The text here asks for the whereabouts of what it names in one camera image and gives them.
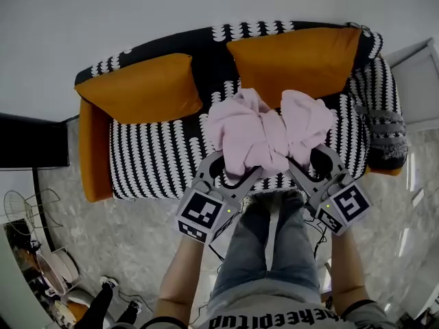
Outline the white round drum stool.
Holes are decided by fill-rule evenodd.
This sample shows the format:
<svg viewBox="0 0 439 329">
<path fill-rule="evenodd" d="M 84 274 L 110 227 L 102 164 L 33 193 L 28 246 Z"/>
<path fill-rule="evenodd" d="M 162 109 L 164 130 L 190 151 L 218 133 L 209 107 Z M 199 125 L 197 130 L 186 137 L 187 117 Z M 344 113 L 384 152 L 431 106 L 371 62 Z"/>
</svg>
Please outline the white round drum stool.
<svg viewBox="0 0 439 329">
<path fill-rule="evenodd" d="M 79 271 L 66 249 L 60 248 L 51 253 L 54 269 L 69 283 L 79 279 Z"/>
</svg>

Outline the person's grey printed t-shirt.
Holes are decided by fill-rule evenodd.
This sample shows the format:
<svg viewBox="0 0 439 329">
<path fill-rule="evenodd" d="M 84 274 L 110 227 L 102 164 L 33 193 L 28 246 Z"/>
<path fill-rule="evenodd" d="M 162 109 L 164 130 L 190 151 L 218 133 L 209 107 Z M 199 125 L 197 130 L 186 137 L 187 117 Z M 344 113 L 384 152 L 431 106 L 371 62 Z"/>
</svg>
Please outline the person's grey printed t-shirt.
<svg viewBox="0 0 439 329">
<path fill-rule="evenodd" d="M 251 295 L 218 309 L 196 329 L 397 329 L 372 300 L 337 315 L 321 304 L 274 295 Z"/>
</svg>

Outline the person's blue jeans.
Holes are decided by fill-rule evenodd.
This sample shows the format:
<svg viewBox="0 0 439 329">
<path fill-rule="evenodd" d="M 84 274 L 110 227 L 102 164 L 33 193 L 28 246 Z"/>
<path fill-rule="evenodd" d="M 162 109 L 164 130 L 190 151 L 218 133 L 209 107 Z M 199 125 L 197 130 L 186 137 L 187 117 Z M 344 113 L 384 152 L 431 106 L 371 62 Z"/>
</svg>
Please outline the person's blue jeans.
<svg viewBox="0 0 439 329">
<path fill-rule="evenodd" d="M 247 207 L 237 222 L 211 293 L 211 312 L 254 295 L 320 303 L 320 283 L 303 207 L 300 192 L 287 191 L 282 196 L 271 267 L 265 259 L 271 214 L 261 200 Z"/>
</svg>

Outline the orange cushion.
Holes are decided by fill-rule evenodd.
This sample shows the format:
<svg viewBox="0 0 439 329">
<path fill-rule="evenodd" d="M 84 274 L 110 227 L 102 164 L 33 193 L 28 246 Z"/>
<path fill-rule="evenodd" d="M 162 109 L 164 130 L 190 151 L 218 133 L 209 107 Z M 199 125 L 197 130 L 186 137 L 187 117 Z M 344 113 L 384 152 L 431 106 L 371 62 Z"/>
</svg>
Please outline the orange cushion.
<svg viewBox="0 0 439 329">
<path fill-rule="evenodd" d="M 172 121 L 202 108 L 191 61 L 189 55 L 173 53 L 99 75 L 75 89 L 122 124 Z"/>
<path fill-rule="evenodd" d="M 242 88 L 253 88 L 271 108 L 285 90 L 313 99 L 340 92 L 351 74 L 360 30 L 301 29 L 228 42 Z"/>
</svg>

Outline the round pink side table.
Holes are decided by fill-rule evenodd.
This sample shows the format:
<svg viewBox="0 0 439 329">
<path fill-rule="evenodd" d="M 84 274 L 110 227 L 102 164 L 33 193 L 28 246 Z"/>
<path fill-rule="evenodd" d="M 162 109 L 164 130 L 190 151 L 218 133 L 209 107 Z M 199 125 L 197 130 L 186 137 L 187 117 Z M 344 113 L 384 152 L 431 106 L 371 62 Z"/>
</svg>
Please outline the round pink side table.
<svg viewBox="0 0 439 329">
<path fill-rule="evenodd" d="M 44 275 L 47 284 L 57 293 L 65 295 L 67 293 L 67 285 L 53 262 L 51 255 L 38 252 L 36 254 L 40 271 Z"/>
</svg>

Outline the white cabinet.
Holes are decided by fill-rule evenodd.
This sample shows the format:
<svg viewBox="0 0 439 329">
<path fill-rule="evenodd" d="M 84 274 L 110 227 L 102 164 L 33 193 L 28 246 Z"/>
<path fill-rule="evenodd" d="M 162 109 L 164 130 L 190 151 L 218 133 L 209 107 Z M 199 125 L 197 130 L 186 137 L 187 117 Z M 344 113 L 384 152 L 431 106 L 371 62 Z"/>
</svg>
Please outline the white cabinet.
<svg viewBox="0 0 439 329">
<path fill-rule="evenodd" d="M 439 128 L 439 54 L 429 38 L 386 57 L 408 132 Z"/>
</svg>

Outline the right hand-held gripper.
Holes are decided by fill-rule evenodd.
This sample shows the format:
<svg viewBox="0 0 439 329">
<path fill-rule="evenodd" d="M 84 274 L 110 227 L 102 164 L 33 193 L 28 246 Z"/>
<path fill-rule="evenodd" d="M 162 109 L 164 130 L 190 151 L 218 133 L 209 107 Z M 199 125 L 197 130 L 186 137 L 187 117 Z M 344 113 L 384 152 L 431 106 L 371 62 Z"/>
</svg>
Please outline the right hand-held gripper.
<svg viewBox="0 0 439 329">
<path fill-rule="evenodd" d="M 338 153 L 330 147 L 320 144 L 311 150 L 312 175 L 293 158 L 287 161 L 287 174 L 306 193 L 311 213 L 334 235 L 343 235 L 370 209 L 367 195 L 344 169 Z"/>
</svg>

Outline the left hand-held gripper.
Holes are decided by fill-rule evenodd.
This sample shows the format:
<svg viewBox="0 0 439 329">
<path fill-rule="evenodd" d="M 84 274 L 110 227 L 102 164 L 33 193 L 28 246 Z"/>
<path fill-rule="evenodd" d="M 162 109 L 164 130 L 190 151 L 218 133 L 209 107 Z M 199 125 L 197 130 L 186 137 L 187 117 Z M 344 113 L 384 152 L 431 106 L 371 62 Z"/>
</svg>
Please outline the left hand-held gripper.
<svg viewBox="0 0 439 329">
<path fill-rule="evenodd" d="M 240 201 L 261 179 L 263 168 L 255 166 L 238 176 L 226 173 L 224 184 L 218 189 L 215 179 L 225 167 L 222 151 L 204 158 L 185 190 L 176 214 L 176 230 L 199 243 L 210 244 L 233 222 L 240 211 Z"/>
</svg>

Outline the tall black cabinet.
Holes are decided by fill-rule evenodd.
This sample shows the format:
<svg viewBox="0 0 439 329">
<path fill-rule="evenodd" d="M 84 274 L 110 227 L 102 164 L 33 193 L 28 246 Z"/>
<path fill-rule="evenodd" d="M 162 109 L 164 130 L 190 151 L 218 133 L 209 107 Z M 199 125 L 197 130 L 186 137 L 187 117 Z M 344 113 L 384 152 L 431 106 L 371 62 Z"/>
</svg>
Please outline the tall black cabinet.
<svg viewBox="0 0 439 329">
<path fill-rule="evenodd" d="M 66 123 L 0 113 L 0 171 L 67 166 Z"/>
</svg>

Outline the pink cloth garment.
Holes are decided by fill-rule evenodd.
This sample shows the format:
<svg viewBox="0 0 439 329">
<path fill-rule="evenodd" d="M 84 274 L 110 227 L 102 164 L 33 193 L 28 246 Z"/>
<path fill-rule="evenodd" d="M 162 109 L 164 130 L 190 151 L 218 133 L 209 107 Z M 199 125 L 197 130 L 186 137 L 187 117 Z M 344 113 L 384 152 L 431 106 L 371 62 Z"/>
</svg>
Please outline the pink cloth garment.
<svg viewBox="0 0 439 329">
<path fill-rule="evenodd" d="M 323 100 L 297 90 L 285 90 L 280 111 L 271 109 L 253 88 L 215 103 L 206 133 L 224 155 L 225 171 L 241 177 L 253 167 L 269 178 L 289 169 L 289 159 L 307 168 L 311 151 L 326 140 L 335 117 Z"/>
</svg>

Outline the person's right forearm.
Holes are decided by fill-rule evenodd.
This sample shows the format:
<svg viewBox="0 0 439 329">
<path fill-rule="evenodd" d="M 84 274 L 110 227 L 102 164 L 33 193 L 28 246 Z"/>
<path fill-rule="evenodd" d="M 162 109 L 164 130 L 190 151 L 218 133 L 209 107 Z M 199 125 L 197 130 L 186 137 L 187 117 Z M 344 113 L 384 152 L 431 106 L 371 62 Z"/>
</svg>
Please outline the person's right forearm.
<svg viewBox="0 0 439 329">
<path fill-rule="evenodd" d="M 331 295 L 339 316 L 352 304 L 369 299 L 361 258 L 350 228 L 341 236 L 332 236 Z"/>
</svg>

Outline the person's left forearm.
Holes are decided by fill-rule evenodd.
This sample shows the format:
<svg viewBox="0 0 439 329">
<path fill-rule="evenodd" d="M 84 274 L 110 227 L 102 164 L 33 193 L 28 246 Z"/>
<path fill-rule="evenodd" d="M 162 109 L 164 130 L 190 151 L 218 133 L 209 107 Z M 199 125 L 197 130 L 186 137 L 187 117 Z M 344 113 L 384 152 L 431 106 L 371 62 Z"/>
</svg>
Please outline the person's left forearm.
<svg viewBox="0 0 439 329">
<path fill-rule="evenodd" d="M 161 282 L 155 317 L 173 317 L 189 324 L 200 278 L 204 245 L 183 236 L 178 250 Z"/>
</svg>

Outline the grey fuzzy striped pillow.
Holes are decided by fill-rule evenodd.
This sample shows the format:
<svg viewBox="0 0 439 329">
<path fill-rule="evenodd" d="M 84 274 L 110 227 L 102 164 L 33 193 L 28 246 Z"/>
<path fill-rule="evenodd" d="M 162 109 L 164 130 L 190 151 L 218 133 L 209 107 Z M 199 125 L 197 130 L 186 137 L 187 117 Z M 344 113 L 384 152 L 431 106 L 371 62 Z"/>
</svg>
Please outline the grey fuzzy striped pillow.
<svg viewBox="0 0 439 329">
<path fill-rule="evenodd" d="M 398 175 L 407 160 L 408 144 L 403 117 L 387 110 L 373 110 L 356 105 L 370 130 L 367 165 L 375 173 Z"/>
</svg>

